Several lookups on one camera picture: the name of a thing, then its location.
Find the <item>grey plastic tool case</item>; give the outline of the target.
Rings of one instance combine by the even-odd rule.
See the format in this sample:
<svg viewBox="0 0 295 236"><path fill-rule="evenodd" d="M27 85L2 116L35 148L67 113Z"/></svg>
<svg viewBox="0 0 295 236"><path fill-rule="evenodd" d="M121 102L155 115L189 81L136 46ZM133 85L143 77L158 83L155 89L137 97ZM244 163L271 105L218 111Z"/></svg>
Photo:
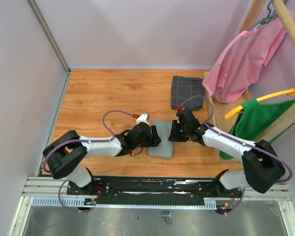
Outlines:
<svg viewBox="0 0 295 236"><path fill-rule="evenodd" d="M172 141L168 140L172 129L172 123L169 121L155 120L152 122L152 125L156 126L157 134L161 142L157 147L149 147L148 155L153 158L172 159L174 144Z"/></svg>

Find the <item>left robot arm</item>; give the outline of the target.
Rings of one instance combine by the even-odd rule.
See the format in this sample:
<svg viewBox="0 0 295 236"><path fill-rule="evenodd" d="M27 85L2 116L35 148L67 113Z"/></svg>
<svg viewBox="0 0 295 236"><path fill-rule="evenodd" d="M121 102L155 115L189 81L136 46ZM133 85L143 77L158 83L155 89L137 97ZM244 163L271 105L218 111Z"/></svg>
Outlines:
<svg viewBox="0 0 295 236"><path fill-rule="evenodd" d="M157 147L160 143L156 126L144 122L107 140L79 136L71 130L43 150L43 167L54 179L65 178L82 194L91 195L99 189L99 184L91 171L80 165L84 158L131 155L137 148Z"/></svg>

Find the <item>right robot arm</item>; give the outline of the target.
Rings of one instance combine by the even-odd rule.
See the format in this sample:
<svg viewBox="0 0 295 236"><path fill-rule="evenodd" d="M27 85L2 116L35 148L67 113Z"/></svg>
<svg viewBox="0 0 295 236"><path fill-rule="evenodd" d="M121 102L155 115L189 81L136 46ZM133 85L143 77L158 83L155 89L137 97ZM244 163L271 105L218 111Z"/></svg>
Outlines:
<svg viewBox="0 0 295 236"><path fill-rule="evenodd" d="M200 123L190 109L178 111L176 117L172 122L158 121L151 127L157 143L151 148L152 156L160 157L166 151L172 154L174 142L192 141L237 159L242 169L224 170L216 176L213 191L217 196L245 187L263 194L274 184L284 182L285 166L269 142L240 139L210 123Z"/></svg>

